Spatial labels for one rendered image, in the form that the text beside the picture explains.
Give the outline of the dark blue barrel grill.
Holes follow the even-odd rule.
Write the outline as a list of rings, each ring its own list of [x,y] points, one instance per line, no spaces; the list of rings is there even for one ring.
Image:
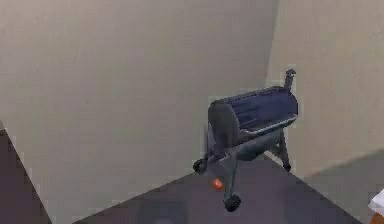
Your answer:
[[[285,170],[291,169],[284,129],[296,121],[299,106],[292,93],[296,71],[285,72],[282,86],[217,99],[209,104],[204,130],[204,156],[193,164],[203,174],[212,165],[220,165],[224,174],[223,204],[236,211],[241,198],[234,193],[236,171],[241,161],[252,161],[267,151],[280,158]]]

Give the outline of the white cloth on orange furniture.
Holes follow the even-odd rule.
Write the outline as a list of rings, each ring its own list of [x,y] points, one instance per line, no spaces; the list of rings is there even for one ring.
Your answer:
[[[384,224],[384,189],[371,199],[368,207],[374,212],[370,224]]]

